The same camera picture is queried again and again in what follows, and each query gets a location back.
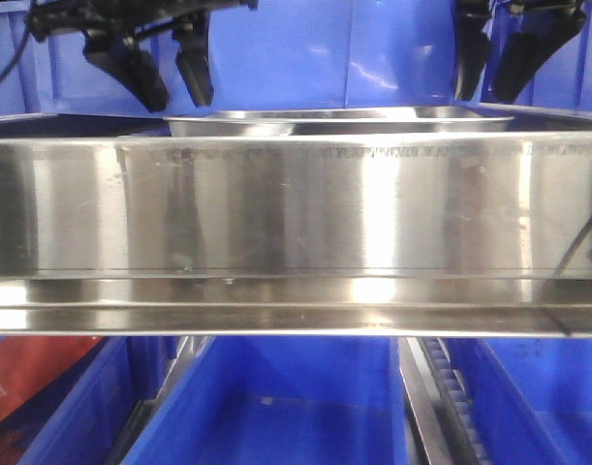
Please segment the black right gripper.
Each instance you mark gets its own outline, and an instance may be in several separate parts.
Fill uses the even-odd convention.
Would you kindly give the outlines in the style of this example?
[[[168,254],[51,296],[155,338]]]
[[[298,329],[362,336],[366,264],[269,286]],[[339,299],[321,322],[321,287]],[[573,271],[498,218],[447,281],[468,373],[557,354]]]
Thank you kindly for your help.
[[[497,4],[522,21],[501,54],[492,83],[496,100],[515,100],[544,63],[580,33],[587,19],[583,1],[454,1],[456,100],[469,101],[477,90],[491,49],[483,29]]]

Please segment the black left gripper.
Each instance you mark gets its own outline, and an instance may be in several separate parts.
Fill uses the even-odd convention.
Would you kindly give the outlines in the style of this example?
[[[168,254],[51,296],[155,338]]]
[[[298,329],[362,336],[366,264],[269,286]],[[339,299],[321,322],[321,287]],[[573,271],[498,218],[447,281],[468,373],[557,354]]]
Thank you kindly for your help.
[[[148,111],[166,109],[170,94],[151,54],[132,37],[174,29],[177,69],[196,107],[213,100],[208,58],[209,16],[217,10],[258,8],[256,1],[46,1],[30,8],[35,40],[66,31],[85,32],[83,56],[124,86]]]

